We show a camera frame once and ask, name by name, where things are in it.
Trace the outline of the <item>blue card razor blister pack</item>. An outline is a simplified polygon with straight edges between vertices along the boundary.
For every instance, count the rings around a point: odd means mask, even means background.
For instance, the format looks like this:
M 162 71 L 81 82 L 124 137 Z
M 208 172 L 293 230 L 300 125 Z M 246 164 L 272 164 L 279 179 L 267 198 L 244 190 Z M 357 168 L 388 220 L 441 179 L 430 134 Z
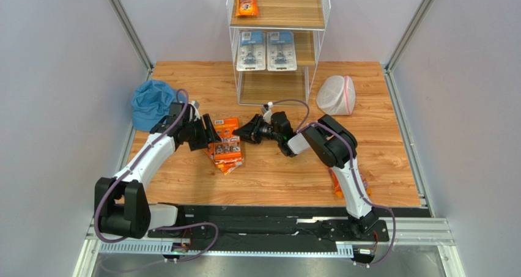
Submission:
M 266 42 L 263 31 L 242 31 L 235 69 L 239 72 L 266 69 Z

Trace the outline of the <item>white Gillette razor pack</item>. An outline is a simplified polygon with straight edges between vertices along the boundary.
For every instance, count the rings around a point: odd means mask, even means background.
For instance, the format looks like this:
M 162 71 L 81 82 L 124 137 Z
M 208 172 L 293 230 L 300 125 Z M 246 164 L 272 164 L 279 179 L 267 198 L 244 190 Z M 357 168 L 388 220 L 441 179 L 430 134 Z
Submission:
M 289 30 L 267 33 L 267 70 L 271 72 L 296 71 L 294 33 Z

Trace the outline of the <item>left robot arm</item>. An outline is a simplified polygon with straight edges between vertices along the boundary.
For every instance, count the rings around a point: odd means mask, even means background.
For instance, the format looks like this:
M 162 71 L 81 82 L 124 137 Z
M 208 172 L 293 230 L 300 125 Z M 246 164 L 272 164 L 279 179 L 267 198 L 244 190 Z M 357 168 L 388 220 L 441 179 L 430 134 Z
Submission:
M 167 115 L 151 129 L 136 156 L 110 178 L 95 184 L 94 229 L 106 243 L 143 238 L 150 230 L 172 227 L 179 209 L 174 204 L 151 204 L 146 189 L 163 163 L 183 144 L 200 150 L 219 142 L 210 116 L 200 115 L 196 101 L 173 102 Z

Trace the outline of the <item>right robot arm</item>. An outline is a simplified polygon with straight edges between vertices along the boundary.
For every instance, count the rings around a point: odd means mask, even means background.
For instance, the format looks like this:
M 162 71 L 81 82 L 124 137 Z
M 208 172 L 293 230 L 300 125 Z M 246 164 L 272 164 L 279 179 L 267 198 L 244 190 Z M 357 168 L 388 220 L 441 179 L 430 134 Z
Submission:
M 354 135 L 331 116 L 324 115 L 317 122 L 295 131 L 285 112 L 272 114 L 268 122 L 256 114 L 247 124 L 234 130 L 233 135 L 251 144 L 260 144 L 263 139 L 274 140 L 287 157 L 313 150 L 339 183 L 351 230 L 365 234 L 379 220 L 358 169 L 358 143 Z

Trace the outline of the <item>orange razor bag on shelf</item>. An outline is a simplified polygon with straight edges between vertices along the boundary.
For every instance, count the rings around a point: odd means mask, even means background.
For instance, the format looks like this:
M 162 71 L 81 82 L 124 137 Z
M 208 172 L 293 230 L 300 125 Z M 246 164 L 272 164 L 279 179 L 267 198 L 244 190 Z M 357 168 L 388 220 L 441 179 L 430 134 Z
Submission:
M 257 0 L 235 0 L 236 17 L 256 17 L 259 15 Z

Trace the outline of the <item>top orange razor box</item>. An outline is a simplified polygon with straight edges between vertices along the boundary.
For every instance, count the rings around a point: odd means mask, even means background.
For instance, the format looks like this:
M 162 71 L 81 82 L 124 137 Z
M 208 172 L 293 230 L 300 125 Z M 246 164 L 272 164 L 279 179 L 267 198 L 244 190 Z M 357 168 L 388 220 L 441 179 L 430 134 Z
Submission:
M 215 163 L 241 160 L 243 155 L 240 137 L 233 134 L 239 128 L 238 117 L 214 120 L 213 126 L 221 141 L 209 144 L 204 152 Z

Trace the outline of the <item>orange razor box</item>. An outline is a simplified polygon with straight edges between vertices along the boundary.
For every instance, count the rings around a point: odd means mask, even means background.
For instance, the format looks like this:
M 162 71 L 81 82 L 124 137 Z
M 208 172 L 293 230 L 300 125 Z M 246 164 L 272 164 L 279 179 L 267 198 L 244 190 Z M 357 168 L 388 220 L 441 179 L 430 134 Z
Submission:
M 239 128 L 238 117 L 214 120 L 213 126 L 221 141 L 209 144 L 204 152 L 215 163 L 241 160 L 243 155 L 240 137 L 233 134 Z
M 230 174 L 245 160 L 238 144 L 211 144 L 204 152 L 224 175 Z

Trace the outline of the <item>lower orange razor box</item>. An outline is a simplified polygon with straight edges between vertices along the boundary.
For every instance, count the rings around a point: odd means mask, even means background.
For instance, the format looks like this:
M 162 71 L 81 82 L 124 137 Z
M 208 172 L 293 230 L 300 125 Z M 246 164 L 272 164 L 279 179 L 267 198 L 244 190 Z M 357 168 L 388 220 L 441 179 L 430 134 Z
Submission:
M 224 175 L 230 174 L 245 160 L 238 144 L 211 144 L 204 152 Z

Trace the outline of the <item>blue bucket hat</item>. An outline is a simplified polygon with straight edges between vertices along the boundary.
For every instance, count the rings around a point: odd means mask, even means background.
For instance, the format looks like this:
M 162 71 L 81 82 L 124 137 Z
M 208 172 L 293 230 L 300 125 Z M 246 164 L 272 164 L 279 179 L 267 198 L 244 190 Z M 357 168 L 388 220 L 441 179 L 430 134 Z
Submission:
M 134 92 L 131 101 L 133 127 L 139 131 L 150 131 L 169 113 L 176 93 L 169 84 L 155 79 L 142 83 Z

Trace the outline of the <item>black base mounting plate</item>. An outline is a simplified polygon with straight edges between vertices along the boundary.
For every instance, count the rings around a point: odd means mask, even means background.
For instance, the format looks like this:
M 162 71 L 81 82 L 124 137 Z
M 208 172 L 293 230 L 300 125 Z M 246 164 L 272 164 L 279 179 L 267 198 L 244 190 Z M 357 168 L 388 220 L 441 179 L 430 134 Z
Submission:
M 181 231 L 151 230 L 150 238 L 189 240 L 193 250 L 270 253 L 329 253 L 336 242 L 386 243 L 391 229 L 379 219 L 365 234 L 351 230 L 344 207 L 183 205 L 176 226 Z

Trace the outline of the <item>white mesh laundry bag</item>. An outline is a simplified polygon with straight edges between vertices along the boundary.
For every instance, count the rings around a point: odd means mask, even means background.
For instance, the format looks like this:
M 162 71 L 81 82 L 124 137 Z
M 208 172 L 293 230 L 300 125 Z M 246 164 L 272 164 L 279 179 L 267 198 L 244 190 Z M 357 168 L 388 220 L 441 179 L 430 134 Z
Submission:
M 350 116 L 356 103 L 356 91 L 350 76 L 334 75 L 327 78 L 316 97 L 318 108 L 331 116 Z

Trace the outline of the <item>orange razor bag left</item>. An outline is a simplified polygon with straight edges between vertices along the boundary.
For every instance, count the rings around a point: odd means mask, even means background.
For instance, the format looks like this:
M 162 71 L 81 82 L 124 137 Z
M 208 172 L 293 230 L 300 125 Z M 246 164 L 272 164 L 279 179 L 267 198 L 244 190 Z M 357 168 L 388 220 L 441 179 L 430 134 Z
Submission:
M 329 168 L 328 169 L 328 173 L 330 175 L 330 178 L 332 180 L 332 183 L 333 183 L 333 191 L 334 191 L 334 194 L 338 197 L 338 198 L 343 198 L 344 197 L 344 194 L 342 192 L 342 189 L 341 189 L 341 186 L 339 184 L 339 181 L 338 181 L 338 178 L 336 176 L 336 174 L 333 172 L 333 169 L 332 168 Z

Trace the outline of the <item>orange razor bag right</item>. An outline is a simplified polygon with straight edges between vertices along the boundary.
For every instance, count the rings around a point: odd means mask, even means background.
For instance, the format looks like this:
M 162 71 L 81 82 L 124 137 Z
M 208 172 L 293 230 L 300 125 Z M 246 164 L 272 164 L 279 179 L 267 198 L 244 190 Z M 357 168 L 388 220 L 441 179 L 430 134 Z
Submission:
M 370 198 L 370 196 L 372 195 L 372 189 L 371 187 L 369 186 L 369 182 L 368 180 L 365 178 L 364 175 L 360 175 L 360 178 L 361 178 L 361 181 L 362 181 L 362 184 L 363 184 L 363 188 L 367 194 L 367 197 Z

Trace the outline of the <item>aluminium rail frame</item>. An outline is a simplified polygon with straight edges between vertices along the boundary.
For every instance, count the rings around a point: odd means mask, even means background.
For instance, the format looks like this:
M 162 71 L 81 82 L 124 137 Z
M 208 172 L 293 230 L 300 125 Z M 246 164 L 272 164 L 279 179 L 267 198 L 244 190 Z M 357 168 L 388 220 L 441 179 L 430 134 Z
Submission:
M 181 231 L 100 241 L 89 229 L 75 276 L 463 276 L 448 222 L 377 210 L 365 233 L 339 207 L 188 205 Z

